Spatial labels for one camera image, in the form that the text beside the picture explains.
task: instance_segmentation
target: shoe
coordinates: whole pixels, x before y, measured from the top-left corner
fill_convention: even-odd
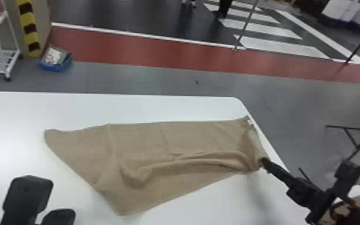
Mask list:
[[[212,11],[212,13],[215,15],[215,17],[219,18],[219,19],[224,19],[226,16],[223,15],[223,13],[221,13],[218,10]]]

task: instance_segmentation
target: crosswalk stripe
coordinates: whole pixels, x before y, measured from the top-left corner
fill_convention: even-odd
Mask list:
[[[252,9],[252,5],[251,5],[251,4],[244,3],[244,2],[233,1],[233,2],[231,3],[231,5],[238,6],[238,7],[242,7],[242,8],[248,8],[249,10]]]
[[[228,28],[243,29],[245,22],[240,20],[232,19],[221,19],[222,24]],[[254,31],[264,34],[277,35],[287,38],[302,39],[300,36],[295,34],[293,31],[284,28],[276,28],[273,26],[259,25],[256,23],[249,23],[246,31]]]
[[[217,5],[211,5],[211,4],[207,4],[207,3],[204,3],[204,5],[206,6],[206,8],[208,8],[208,10],[211,10],[211,11],[218,10],[218,8],[219,8],[219,6],[217,6]],[[228,14],[247,18],[248,15],[250,14],[250,12],[242,11],[242,10],[235,10],[234,8],[231,8],[231,9],[229,9]],[[267,22],[271,22],[271,23],[279,23],[277,20],[275,20],[274,18],[272,18],[270,16],[258,14],[258,13],[254,13],[251,16],[251,18],[255,19],[255,20],[262,20],[262,21],[267,21]]]
[[[240,42],[244,47],[255,50],[329,59],[328,56],[326,56],[321,51],[319,51],[318,49],[312,46],[290,44],[280,41],[270,41],[270,40],[250,38],[250,37],[242,37]]]

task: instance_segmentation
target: white floor marking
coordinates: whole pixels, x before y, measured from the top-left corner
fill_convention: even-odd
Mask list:
[[[259,38],[242,37],[240,42],[246,48],[272,51],[277,53],[295,54],[298,56],[310,56],[323,59],[329,59],[328,56],[323,54],[320,50],[306,45],[290,44],[280,41],[270,41]]]
[[[52,24],[52,26],[57,26],[60,28],[78,29],[78,30],[83,30],[83,31],[94,31],[94,32],[100,32],[100,33],[107,33],[107,34],[127,35],[127,36],[133,36],[133,37],[141,37],[141,38],[160,39],[160,40],[166,40],[166,41],[176,41],[176,42],[184,42],[184,43],[190,43],[190,44],[208,45],[208,46],[214,46],[214,47],[234,48],[234,45],[229,45],[229,44],[219,44],[219,43],[206,42],[206,41],[193,41],[193,40],[182,39],[182,38],[171,38],[171,37],[164,37],[164,36],[158,36],[158,35],[134,33],[134,32],[129,32],[129,31],[110,30],[110,29],[104,29],[104,28],[92,28],[89,26],[71,25],[71,24],[67,24],[67,23],[53,22],[51,24]]]
[[[326,44],[328,44],[329,46],[331,46],[333,49],[339,51],[342,55],[349,57],[352,52],[349,51],[347,48],[343,47],[342,45],[338,44],[337,42],[335,42],[334,40],[332,40],[331,38],[328,38],[327,36],[325,36],[324,34],[320,33],[319,31],[317,31],[316,29],[312,28],[311,26],[307,25],[306,23],[304,23],[303,21],[299,20],[298,18],[294,17],[293,15],[291,15],[290,13],[287,13],[285,11],[281,11],[281,10],[276,10],[279,14],[283,15],[284,17],[286,17],[287,19],[293,21],[295,24],[301,26],[303,29],[305,29],[306,31],[310,32],[312,35],[316,36],[318,39],[320,39],[321,41],[325,42]],[[355,62],[360,63],[360,56],[355,55],[353,57],[353,60]]]
[[[341,63],[345,63],[346,60],[344,59],[331,59],[334,62],[341,62]],[[360,65],[359,62],[354,62],[354,61],[350,61],[349,64],[354,64],[354,65]]]
[[[235,28],[235,29],[243,29],[245,22],[240,20],[232,20],[232,19],[221,19],[222,24],[228,28]],[[246,31],[254,31],[264,34],[271,34],[277,35],[287,38],[296,38],[302,39],[300,36],[295,34],[293,31],[284,28],[276,28],[273,26],[265,26],[259,25],[256,23],[249,23],[247,25]]]
[[[211,4],[207,4],[207,3],[204,3],[204,5],[206,8],[208,8],[208,10],[211,10],[211,11],[218,10],[218,8],[219,8],[219,6],[217,6],[217,5],[211,5]],[[228,14],[247,18],[248,15],[250,15],[250,12],[242,11],[242,10],[235,10],[235,9],[231,8],[231,9],[229,9]],[[277,20],[275,20],[274,18],[272,18],[270,16],[258,14],[258,13],[257,14],[254,13],[251,16],[251,18],[255,19],[255,20],[262,20],[262,21],[271,22],[271,23],[279,23]]]
[[[242,7],[242,8],[247,8],[247,9],[252,9],[252,5],[248,4],[248,3],[244,3],[244,2],[237,2],[237,1],[233,1],[231,5],[234,6],[238,6],[238,7]]]

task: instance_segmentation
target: floor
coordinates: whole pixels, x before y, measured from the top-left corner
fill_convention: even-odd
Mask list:
[[[197,8],[175,1],[89,1],[81,0],[76,7],[69,1],[52,1],[52,20],[61,28],[131,32],[166,38],[180,38],[216,44],[235,45],[242,33],[244,21],[252,5],[234,1],[228,17],[220,22],[211,11],[217,10],[219,0],[197,1]],[[247,49],[346,60],[355,45],[339,43],[322,35],[299,15],[266,7],[257,8],[247,26],[241,45]],[[353,61],[360,63],[360,55]]]
[[[360,65],[330,60],[346,57],[343,53],[351,49],[331,39],[324,42],[291,14],[260,7],[261,17],[253,18],[256,25],[246,31],[247,38],[304,47],[285,52],[296,48],[283,44],[279,52],[274,49],[279,43],[264,50],[242,40],[248,49],[233,51],[239,30],[229,26],[230,19],[243,16],[216,20],[206,7],[215,1],[197,1],[194,10],[173,0],[156,0],[152,8],[146,1],[131,2],[82,0],[71,8],[69,1],[52,1],[50,42],[73,52],[74,62],[67,71],[53,73],[25,58],[13,70],[13,82],[5,83],[0,75],[0,91],[234,96],[294,175],[300,176],[301,167],[322,188],[331,185],[335,165],[352,148],[343,133],[324,127],[360,127]],[[243,2],[238,5],[232,9],[242,15],[249,10]],[[129,13],[117,6],[137,13],[127,20]],[[100,18],[101,12],[107,19]],[[302,49],[312,55],[302,55]]]

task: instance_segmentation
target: person's leg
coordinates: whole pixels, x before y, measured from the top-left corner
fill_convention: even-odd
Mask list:
[[[227,16],[227,12],[231,6],[233,0],[220,0],[219,2],[219,12],[222,14],[223,17]]]

